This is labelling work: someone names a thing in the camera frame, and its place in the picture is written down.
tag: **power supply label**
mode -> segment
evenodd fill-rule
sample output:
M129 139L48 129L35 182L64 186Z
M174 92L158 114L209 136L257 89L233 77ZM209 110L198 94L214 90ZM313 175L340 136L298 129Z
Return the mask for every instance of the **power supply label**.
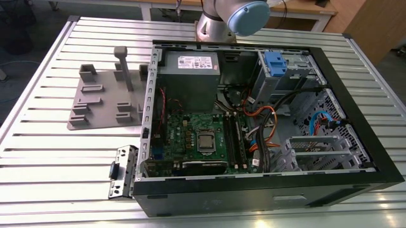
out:
M178 58L179 69L213 69L211 57L199 56L179 56Z

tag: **ram slot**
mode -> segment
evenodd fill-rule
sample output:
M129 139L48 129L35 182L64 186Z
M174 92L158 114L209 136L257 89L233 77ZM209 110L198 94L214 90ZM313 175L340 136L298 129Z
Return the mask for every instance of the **ram slot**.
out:
M223 126L225 126L225 140L227 145L227 154L230 166L235 168L235 155L234 155L234 143L233 143L233 133L231 133L231 121L230 117L223 117Z
M241 165L245 164L243 163L243 151L242 151L242 147L241 147L241 132L239 132L239 127L238 127L239 123L237 121L237 118L234 116L230 117L230 126L231 126L231 135L233 135L233 145L234 145L234 152L235 152L235 157L237 157L237 163Z

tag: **white table surface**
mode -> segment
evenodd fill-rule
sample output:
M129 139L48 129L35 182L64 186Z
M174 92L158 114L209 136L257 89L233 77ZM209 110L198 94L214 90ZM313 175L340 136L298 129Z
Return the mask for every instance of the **white table surface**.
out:
M332 207L149 218L135 201L107 200L115 149L139 145L141 128L66 127L80 64L114 69L150 62L153 39L194 40L194 24L82 18L67 22L0 129L0 227L405 227L406 184ZM238 42L321 47L378 138L406 175L405 106L353 40L341 34L265 29Z

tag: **cpu socket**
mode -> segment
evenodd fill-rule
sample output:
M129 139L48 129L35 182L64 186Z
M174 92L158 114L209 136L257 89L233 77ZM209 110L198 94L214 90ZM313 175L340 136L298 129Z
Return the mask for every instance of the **cpu socket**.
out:
M214 132L199 132L198 133L198 151L209 156L217 152L217 140Z

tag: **metal bracket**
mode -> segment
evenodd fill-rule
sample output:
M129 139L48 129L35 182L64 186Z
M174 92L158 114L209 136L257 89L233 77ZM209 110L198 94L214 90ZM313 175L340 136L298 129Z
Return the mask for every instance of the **metal bracket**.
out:
M115 161L111 164L108 175L112 180L108 190L110 200L133 199L138 155L139 149L133 145L117 149Z

